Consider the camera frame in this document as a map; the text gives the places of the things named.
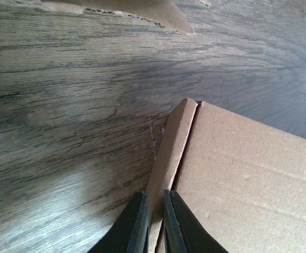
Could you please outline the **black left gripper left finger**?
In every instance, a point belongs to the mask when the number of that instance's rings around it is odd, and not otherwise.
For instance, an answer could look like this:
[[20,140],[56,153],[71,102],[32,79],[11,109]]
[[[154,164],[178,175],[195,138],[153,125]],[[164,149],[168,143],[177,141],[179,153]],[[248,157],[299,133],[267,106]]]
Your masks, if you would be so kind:
[[149,242],[149,195],[136,192],[110,230],[90,250],[90,253],[144,253]]

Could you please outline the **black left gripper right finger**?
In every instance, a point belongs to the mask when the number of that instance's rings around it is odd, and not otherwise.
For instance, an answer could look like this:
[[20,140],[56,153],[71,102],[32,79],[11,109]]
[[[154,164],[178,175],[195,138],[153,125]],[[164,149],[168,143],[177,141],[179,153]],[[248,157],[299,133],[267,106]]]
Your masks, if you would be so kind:
[[164,191],[164,243],[166,252],[222,252],[177,191]]

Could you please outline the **brown cardboard box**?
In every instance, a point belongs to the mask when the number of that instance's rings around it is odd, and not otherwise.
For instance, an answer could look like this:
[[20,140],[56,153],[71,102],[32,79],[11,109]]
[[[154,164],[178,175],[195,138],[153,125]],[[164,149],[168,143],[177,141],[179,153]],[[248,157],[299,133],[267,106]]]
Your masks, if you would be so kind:
[[229,252],[306,252],[306,139],[186,98],[147,184],[149,252],[164,251],[165,189]]

